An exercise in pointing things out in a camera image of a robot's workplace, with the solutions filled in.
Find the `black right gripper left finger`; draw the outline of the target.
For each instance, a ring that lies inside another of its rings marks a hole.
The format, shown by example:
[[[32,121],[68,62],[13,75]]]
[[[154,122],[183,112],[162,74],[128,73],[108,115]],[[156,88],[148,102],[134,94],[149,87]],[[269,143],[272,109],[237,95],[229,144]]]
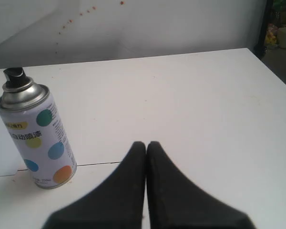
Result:
[[[50,229],[140,229],[146,148],[134,142],[118,167],[93,191],[52,213]]]

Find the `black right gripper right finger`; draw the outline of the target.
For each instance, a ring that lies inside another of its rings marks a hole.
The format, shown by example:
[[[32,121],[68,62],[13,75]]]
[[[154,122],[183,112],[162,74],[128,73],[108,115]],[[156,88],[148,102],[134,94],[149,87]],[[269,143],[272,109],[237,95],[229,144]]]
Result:
[[[252,229],[243,212],[221,202],[189,180],[161,144],[147,147],[146,184],[153,229]]]

